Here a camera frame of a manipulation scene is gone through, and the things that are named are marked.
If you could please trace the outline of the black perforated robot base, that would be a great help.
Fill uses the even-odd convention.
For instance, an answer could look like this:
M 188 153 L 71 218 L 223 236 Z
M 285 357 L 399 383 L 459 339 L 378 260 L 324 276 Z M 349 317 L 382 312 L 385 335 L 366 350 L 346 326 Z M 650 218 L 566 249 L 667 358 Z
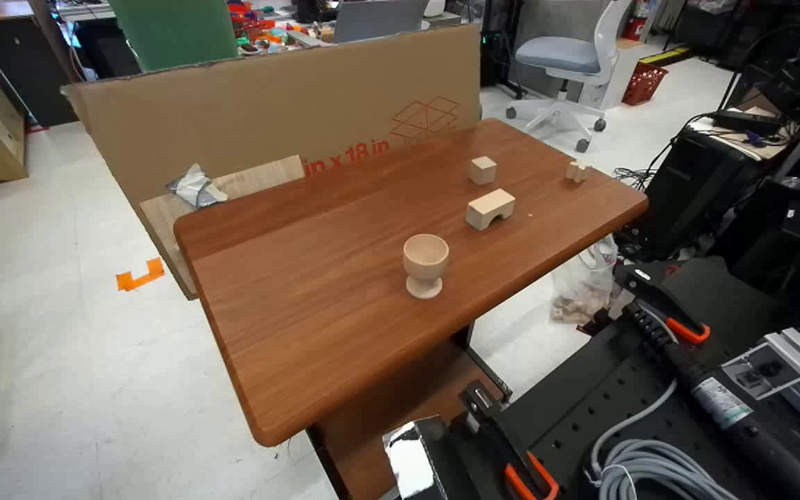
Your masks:
M 702 344 L 668 357 L 653 321 L 625 312 L 555 372 L 500 408 L 493 422 L 520 454 L 541 458 L 559 500 L 588 500 L 588 454 L 607 443 L 657 439 L 702 464 L 739 500 L 800 500 L 800 414 L 788 403 L 755 403 L 721 365 L 782 321 L 782 305 L 732 279 L 718 260 L 617 267 L 634 308 L 653 293 L 711 328 Z

